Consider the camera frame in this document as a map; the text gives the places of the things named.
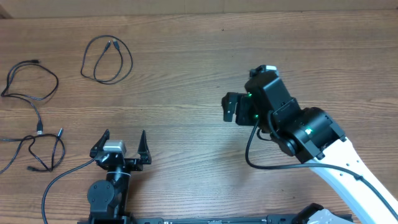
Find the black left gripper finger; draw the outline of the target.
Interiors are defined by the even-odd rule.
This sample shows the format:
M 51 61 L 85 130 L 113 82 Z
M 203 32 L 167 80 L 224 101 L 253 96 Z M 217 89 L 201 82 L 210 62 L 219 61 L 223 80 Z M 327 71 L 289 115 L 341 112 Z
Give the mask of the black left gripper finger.
M 137 153 L 140 155 L 141 164 L 152 164 L 152 157 L 147 145 L 146 131 L 143 130 Z
M 90 157 L 95 158 L 97 154 L 103 151 L 106 141 L 109 139 L 109 130 L 107 129 L 97 143 L 90 149 Z

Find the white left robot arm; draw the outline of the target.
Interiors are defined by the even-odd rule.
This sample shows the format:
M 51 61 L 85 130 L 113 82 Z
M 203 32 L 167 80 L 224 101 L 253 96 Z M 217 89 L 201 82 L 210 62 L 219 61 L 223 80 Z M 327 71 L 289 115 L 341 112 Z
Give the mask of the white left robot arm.
M 135 223 L 133 215 L 126 211 L 129 183 L 132 172 L 143 170 L 152 163 L 143 131 L 137 153 L 139 158 L 126 158 L 126 146 L 122 140 L 110 140 L 106 130 L 90 149 L 90 157 L 106 171 L 106 178 L 94 182 L 88 189 L 90 203 L 89 223 Z

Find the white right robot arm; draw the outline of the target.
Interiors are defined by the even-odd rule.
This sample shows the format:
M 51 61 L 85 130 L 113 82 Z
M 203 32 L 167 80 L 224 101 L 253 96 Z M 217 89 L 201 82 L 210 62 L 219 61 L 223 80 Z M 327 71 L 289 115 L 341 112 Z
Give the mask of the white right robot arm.
M 245 93 L 228 92 L 221 100 L 223 119 L 250 126 L 250 137 L 270 136 L 296 164 L 260 166 L 259 170 L 308 168 L 320 176 L 362 223 L 397 223 L 397 200 L 368 169 L 343 129 L 324 110 L 301 108 L 275 66 L 250 70 Z

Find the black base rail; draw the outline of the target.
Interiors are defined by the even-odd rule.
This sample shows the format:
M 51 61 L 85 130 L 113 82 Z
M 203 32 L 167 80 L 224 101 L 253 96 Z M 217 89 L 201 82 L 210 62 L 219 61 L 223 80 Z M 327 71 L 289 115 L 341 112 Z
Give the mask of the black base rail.
M 352 215 L 335 215 L 321 205 L 312 203 L 298 214 L 272 214 L 264 217 L 232 218 L 102 218 L 89 217 L 78 223 L 133 223 L 133 224 L 292 224 L 292 223 L 353 223 Z

